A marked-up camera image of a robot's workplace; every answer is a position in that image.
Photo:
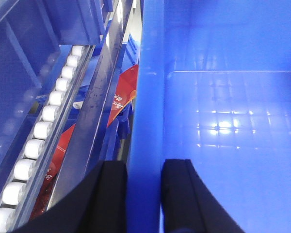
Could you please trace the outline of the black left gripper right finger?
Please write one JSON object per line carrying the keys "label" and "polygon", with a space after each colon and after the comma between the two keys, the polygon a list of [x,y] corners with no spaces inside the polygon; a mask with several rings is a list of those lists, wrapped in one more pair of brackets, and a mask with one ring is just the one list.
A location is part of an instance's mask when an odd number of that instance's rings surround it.
{"label": "black left gripper right finger", "polygon": [[197,174],[191,160],[167,159],[162,167],[166,233],[242,233]]}

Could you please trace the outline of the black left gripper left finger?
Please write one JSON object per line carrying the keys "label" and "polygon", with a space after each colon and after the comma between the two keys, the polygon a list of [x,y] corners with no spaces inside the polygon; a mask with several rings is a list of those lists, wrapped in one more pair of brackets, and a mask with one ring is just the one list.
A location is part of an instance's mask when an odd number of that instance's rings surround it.
{"label": "black left gripper left finger", "polygon": [[17,233],[125,233],[127,168],[101,161],[61,201]]}

